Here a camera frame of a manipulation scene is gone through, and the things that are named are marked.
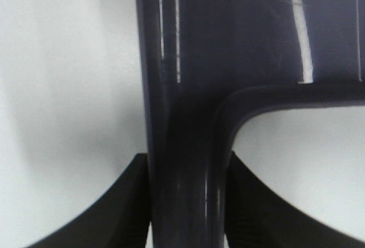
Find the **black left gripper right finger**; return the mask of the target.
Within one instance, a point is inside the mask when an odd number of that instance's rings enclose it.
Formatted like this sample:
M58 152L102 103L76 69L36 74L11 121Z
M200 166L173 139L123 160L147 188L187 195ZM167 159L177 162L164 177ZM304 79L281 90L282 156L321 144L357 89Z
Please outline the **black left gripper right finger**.
M224 230L229 247L364 247L290 205L235 153L227 173Z

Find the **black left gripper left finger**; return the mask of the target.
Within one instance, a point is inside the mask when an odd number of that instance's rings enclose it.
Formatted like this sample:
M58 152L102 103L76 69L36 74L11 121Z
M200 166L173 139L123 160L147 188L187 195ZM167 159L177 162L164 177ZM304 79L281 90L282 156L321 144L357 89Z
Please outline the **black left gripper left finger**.
M150 222L147 155L139 153L95 203L32 247L145 247Z

